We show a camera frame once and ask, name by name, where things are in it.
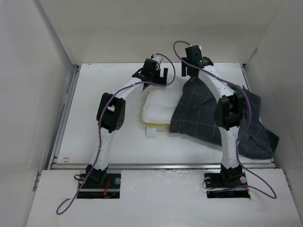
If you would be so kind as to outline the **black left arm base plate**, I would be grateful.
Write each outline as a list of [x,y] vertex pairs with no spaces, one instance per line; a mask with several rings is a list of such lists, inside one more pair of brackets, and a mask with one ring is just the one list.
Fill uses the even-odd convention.
[[119,199],[121,174],[109,173],[102,184],[89,178],[77,194],[77,199]]

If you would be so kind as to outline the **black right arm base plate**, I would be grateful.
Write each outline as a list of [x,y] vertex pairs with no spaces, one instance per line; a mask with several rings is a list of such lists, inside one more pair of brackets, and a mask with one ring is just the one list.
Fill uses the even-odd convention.
[[224,179],[219,172],[206,172],[204,177],[203,187],[208,199],[250,199],[244,172],[229,180]]

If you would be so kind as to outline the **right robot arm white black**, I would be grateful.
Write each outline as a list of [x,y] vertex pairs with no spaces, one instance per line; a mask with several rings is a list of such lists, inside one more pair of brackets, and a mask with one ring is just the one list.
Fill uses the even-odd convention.
[[219,173],[205,174],[213,187],[231,186],[243,176],[242,167],[237,160],[237,137],[244,114],[244,95],[235,92],[216,72],[214,63],[202,56],[199,45],[185,49],[182,58],[182,76],[198,77],[203,81],[216,99],[214,122],[219,127],[223,156]]

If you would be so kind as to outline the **dark grey checked pillowcase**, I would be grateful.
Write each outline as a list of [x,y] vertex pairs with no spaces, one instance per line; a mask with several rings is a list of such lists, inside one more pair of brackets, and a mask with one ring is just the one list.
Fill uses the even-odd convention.
[[[261,98],[248,90],[251,112],[246,112],[241,121],[239,133],[239,154],[251,159],[272,159],[279,143],[279,137],[266,129],[259,120]],[[216,99],[206,84],[191,77],[183,86],[183,94],[172,115],[170,133],[221,145],[221,134],[214,122]]]

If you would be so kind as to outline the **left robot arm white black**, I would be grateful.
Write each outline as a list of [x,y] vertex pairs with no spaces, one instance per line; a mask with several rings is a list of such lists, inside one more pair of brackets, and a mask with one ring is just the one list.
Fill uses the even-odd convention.
[[149,85],[166,86],[168,69],[160,75],[162,57],[154,55],[146,59],[143,67],[136,71],[131,79],[114,93],[104,93],[101,97],[98,112],[98,148],[93,160],[86,167],[86,174],[93,186],[102,187],[106,183],[108,154],[113,136],[125,120],[126,102]]

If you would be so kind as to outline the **white pillow with yellow edge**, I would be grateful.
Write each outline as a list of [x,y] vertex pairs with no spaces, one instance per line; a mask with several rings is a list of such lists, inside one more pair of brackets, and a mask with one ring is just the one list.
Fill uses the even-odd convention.
[[153,86],[143,106],[142,121],[146,125],[146,137],[155,139],[162,128],[168,129],[172,115],[183,94],[186,82],[181,77],[168,76],[168,81],[174,82],[167,87]]

